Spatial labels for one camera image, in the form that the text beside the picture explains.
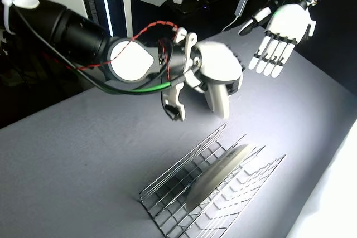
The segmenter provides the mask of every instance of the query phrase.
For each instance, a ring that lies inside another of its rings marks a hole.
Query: dark background
[[[169,0],[161,7],[156,7],[139,0],[131,1],[134,33],[152,21],[167,20],[185,27],[189,32],[196,32],[200,40],[219,33],[228,25],[235,17],[238,3],[238,0],[200,0],[199,3],[196,0],[185,0],[185,6],[178,7]],[[243,23],[268,1],[249,0],[242,18],[232,27]],[[183,14],[182,9],[185,8],[189,11]],[[356,15],[355,0],[318,0],[318,5],[311,9],[312,19],[317,21],[315,34],[308,42],[302,41],[296,47],[296,51],[355,95]],[[140,41],[156,41],[171,35],[168,27],[157,27],[145,33]],[[41,48],[34,51],[33,47],[26,45],[26,41],[17,40],[14,41],[12,52],[11,57],[0,53],[0,75],[8,75],[15,63],[18,71],[32,71],[35,79],[27,78],[24,83],[12,87],[0,82],[0,94],[4,100],[0,109],[0,128],[83,90],[73,73],[54,61],[43,59]],[[43,70],[44,66],[50,69],[50,75]],[[37,69],[38,75],[35,75],[34,69]]]

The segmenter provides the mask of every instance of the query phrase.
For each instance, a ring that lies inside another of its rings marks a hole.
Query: robotic arm
[[[316,21],[311,19],[309,8],[316,4],[317,0],[290,0],[289,4],[280,7],[273,4],[253,15],[238,34],[246,35],[258,25],[265,24],[269,19],[270,21],[265,38],[248,68],[256,68],[257,73],[276,78],[295,46],[303,38],[313,36]]]
[[[205,94],[216,115],[225,119],[229,116],[228,96],[239,89],[243,69],[222,43],[197,42],[195,33],[158,21],[172,26],[175,38],[158,47],[147,47],[136,40],[138,36],[111,37],[101,26],[58,3],[2,0],[2,4],[4,26],[9,34],[29,40],[36,37],[55,57],[107,93],[142,95],[161,91],[164,109],[171,119],[185,120],[179,95],[186,84]],[[95,80],[83,71],[87,67],[100,67],[106,76],[126,84],[145,82],[153,75],[166,76],[168,69],[170,80],[150,88],[122,90]]]

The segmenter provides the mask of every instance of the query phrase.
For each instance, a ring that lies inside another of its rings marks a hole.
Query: metal frame
[[[190,186],[227,151],[219,142],[227,123],[204,139],[140,193],[140,202],[164,237],[222,237],[284,156],[255,168],[255,148],[244,162],[191,213],[185,202]],[[242,136],[230,148],[242,141]]]

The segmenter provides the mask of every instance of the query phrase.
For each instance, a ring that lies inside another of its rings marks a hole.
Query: gray table
[[[248,64],[263,29],[227,43]],[[221,142],[287,154],[228,237],[284,237],[357,117],[357,99],[297,53],[277,79],[245,72]],[[88,90],[0,131],[0,237],[161,237],[138,193],[223,121],[187,89],[187,120],[159,95]]]

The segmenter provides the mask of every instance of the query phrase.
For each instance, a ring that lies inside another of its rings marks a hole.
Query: white plate
[[[241,145],[225,152],[192,186],[186,200],[187,213],[199,206],[254,150],[253,145]]]

